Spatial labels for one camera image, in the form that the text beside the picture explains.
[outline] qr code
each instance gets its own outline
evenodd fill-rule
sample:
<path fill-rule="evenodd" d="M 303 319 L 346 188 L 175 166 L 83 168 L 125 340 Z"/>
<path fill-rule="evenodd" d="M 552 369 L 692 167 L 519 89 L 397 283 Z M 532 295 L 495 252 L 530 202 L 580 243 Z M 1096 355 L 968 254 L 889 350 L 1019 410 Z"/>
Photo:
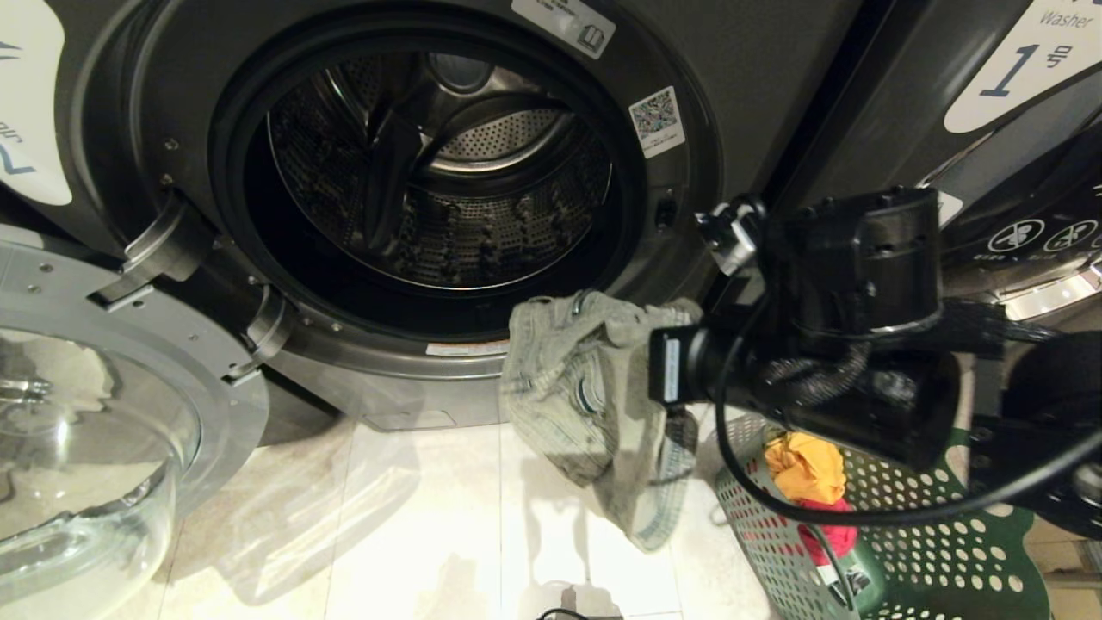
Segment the qr code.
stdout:
<path fill-rule="evenodd" d="M 635 122 L 635 129 L 638 131 L 640 140 L 677 124 L 679 122 L 678 109 L 673 102 L 673 90 L 667 88 L 633 106 L 631 120 Z"/>

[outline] white floor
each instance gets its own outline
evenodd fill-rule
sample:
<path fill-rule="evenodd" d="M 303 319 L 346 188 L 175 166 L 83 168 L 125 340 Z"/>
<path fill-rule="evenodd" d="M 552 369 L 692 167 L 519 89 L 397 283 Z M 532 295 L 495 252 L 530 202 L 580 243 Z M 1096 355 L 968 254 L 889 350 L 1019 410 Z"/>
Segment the white floor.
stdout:
<path fill-rule="evenodd" d="M 707 449 L 698 470 L 673 540 L 646 555 L 509 425 L 345 421 L 258 450 L 111 620 L 769 619 L 705 483 Z"/>

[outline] green laundry basket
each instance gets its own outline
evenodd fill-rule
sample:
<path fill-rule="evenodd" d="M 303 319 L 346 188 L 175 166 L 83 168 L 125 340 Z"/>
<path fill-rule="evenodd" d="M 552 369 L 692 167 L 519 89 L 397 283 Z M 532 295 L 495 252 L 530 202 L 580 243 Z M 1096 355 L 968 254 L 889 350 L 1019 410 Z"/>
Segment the green laundry basket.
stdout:
<path fill-rule="evenodd" d="M 782 498 L 765 464 L 767 427 L 760 418 L 745 416 L 732 422 L 727 432 L 745 471 L 767 492 Z M 953 445 L 963 446 L 965 440 L 964 432 L 955 432 Z M 845 498 L 855 510 L 920 508 L 965 492 L 944 456 L 931 471 L 916 475 L 851 450 L 842 454 Z M 857 546 L 839 558 L 842 566 L 834 566 L 844 576 L 860 564 L 869 578 L 868 586 L 849 601 L 824 585 L 800 540 L 798 523 L 758 504 L 726 469 L 716 478 L 716 493 L 758 579 L 786 620 L 1050 617 L 1045 584 L 1023 547 L 1031 512 L 996 507 L 936 524 L 862 527 Z"/>

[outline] icon symbols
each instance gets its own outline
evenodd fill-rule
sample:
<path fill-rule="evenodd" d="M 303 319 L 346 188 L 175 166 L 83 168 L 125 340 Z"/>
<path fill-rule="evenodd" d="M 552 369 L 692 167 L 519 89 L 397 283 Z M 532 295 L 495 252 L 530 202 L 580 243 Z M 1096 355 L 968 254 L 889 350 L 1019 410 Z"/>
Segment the icon symbols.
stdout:
<path fill-rule="evenodd" d="M 1023 219 L 1015 221 L 995 232 L 987 241 L 991 251 L 1013 251 L 1029 244 L 1045 231 L 1045 222 L 1040 219 Z"/>
<path fill-rule="evenodd" d="M 595 54 L 605 44 L 605 31 L 595 25 L 587 25 L 582 29 L 582 33 L 577 36 L 577 44 Z"/>
<path fill-rule="evenodd" d="M 1045 241 L 1045 251 L 1060 251 L 1085 239 L 1091 232 L 1096 230 L 1099 222 L 1094 219 L 1083 219 L 1063 228 Z"/>

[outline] gray cloth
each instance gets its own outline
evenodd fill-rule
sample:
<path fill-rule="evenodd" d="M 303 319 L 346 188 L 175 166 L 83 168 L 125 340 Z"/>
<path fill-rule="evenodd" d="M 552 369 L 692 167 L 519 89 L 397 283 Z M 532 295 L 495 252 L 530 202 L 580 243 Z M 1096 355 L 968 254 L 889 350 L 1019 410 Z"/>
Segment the gray cloth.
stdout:
<path fill-rule="evenodd" d="M 579 487 L 640 550 L 672 534 L 695 465 L 696 422 L 647 398 L 651 330 L 700 320 L 678 300 L 639 307 L 599 292 L 537 297 L 509 320 L 501 410 L 520 437 Z"/>

